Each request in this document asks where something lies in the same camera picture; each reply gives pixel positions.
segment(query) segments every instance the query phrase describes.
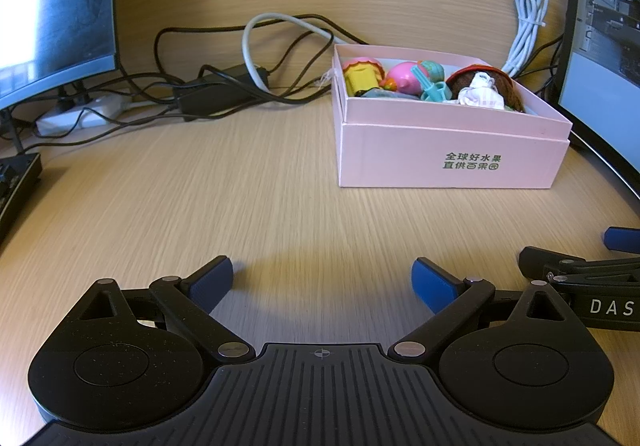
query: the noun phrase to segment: wooden desk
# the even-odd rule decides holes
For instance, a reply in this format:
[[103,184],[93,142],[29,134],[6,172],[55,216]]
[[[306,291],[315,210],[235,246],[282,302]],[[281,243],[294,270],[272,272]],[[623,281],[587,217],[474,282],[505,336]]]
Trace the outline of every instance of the wooden desk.
[[[540,42],[561,31],[565,5],[552,0]],[[152,68],[161,27],[229,25],[270,9],[317,11],[371,42],[496,65],[514,32],[512,0],[117,0],[124,63]],[[252,38],[265,65],[297,33],[270,29]],[[168,37],[162,57],[188,78],[203,62],[237,64],[239,38]],[[574,150],[551,190],[381,190],[338,188],[334,146],[323,99],[45,151],[42,184],[0,254],[0,444],[21,444],[42,425],[29,363],[96,278],[142,287],[228,254],[240,273],[214,316],[257,349],[266,341],[386,347],[428,315],[410,288],[418,256],[516,289],[526,284],[515,263],[523,246],[607,258],[616,255],[600,233],[639,223],[637,203],[610,172]],[[626,446],[640,444],[640,334],[594,335],[616,371],[600,424]]]

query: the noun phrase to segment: monitor screen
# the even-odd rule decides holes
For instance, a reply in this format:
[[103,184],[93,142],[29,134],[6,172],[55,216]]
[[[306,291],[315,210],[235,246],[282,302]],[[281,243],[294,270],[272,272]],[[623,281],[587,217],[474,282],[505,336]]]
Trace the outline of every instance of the monitor screen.
[[113,0],[0,0],[0,108],[114,68]]
[[569,0],[556,105],[640,194],[640,0]]

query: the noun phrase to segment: white power strip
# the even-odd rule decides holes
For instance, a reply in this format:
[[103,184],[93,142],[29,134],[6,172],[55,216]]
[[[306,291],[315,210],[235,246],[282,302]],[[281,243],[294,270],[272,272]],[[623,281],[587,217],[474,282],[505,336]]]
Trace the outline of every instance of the white power strip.
[[52,136],[54,134],[64,134],[74,125],[76,126],[75,130],[79,130],[80,128],[89,128],[91,126],[108,124],[108,121],[97,116],[93,112],[83,112],[82,110],[84,108],[91,108],[96,112],[100,112],[107,118],[113,119],[117,118],[123,110],[126,109],[128,101],[129,100],[127,98],[119,94],[108,94],[97,98],[86,105],[74,106],[65,112],[60,112],[54,107],[38,119],[38,121],[36,121],[36,125],[38,127],[38,131],[43,136]]

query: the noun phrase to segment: silver screw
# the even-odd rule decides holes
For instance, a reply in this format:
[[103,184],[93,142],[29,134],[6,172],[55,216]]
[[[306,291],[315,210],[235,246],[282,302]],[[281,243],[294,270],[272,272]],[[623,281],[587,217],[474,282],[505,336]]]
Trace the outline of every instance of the silver screw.
[[241,358],[249,353],[249,347],[244,343],[237,341],[229,341],[218,347],[218,353],[223,358]]
[[402,356],[404,358],[417,358],[427,351],[422,343],[415,341],[401,341],[396,344],[394,350],[398,356]]

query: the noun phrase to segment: pink box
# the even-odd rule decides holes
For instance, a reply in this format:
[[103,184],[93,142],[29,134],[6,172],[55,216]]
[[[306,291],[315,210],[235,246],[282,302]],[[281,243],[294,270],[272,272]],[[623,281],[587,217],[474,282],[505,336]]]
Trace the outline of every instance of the pink box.
[[516,84],[526,113],[347,96],[341,62],[434,60],[447,76],[482,60],[444,52],[336,45],[332,83],[338,184],[393,188],[549,188],[572,124]]

